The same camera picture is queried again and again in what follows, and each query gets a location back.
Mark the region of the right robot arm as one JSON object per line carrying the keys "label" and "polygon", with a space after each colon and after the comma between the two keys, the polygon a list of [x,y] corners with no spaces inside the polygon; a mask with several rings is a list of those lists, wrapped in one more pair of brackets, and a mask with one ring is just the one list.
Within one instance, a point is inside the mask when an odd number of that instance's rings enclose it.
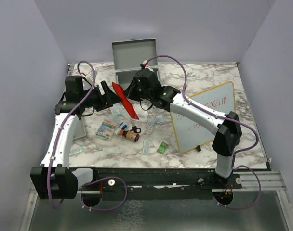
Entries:
{"label": "right robot arm", "polygon": [[214,184],[225,188],[231,183],[234,151],[240,142],[242,131],[236,113],[225,114],[191,101],[172,86],[163,86],[156,74],[145,68],[139,70],[124,91],[126,98],[133,101],[148,100],[156,108],[182,115],[204,127],[215,138],[212,148],[217,153]]}

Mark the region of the teal sterile strip packet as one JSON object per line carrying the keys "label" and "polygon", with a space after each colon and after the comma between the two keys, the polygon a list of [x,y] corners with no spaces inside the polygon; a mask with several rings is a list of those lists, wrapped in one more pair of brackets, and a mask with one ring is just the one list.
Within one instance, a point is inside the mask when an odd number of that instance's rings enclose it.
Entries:
{"label": "teal sterile strip packet", "polygon": [[144,140],[144,145],[142,150],[143,155],[149,155],[149,146],[150,146],[150,139],[147,138]]}

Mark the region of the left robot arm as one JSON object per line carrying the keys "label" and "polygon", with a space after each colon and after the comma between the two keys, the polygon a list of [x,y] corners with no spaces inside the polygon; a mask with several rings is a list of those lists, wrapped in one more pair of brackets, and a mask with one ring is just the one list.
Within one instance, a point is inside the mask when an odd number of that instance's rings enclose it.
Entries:
{"label": "left robot arm", "polygon": [[99,178],[90,167],[69,168],[69,154],[74,134],[87,108],[101,111],[121,102],[107,85],[83,88],[81,76],[67,76],[65,79],[65,100],[55,106],[55,127],[47,153],[39,167],[33,167],[30,177],[40,199],[73,199],[80,187],[93,190]]}

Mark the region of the red first aid pouch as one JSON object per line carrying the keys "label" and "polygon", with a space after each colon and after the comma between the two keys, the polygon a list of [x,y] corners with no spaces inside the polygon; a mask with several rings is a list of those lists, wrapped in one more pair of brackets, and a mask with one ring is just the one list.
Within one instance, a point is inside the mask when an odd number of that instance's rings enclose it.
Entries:
{"label": "red first aid pouch", "polygon": [[129,114],[130,118],[139,120],[139,117],[138,117],[136,111],[134,110],[134,107],[132,106],[132,104],[126,98],[126,96],[124,94],[123,87],[115,82],[112,82],[112,87],[113,87],[113,90],[115,91],[115,93],[121,98],[121,103],[122,103],[123,107],[125,108],[125,110],[127,111],[127,113]]}

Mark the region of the gauze pad clear packet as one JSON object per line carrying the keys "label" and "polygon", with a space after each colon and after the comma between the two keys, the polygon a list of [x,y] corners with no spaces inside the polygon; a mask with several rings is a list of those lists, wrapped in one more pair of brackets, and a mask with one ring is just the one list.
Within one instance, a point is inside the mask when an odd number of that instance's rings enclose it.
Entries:
{"label": "gauze pad clear packet", "polygon": [[137,122],[142,122],[142,123],[146,122],[147,118],[148,118],[149,111],[143,110],[139,104],[134,104],[133,107],[134,107],[134,110],[135,110],[139,119],[131,118],[131,120],[137,121]]}

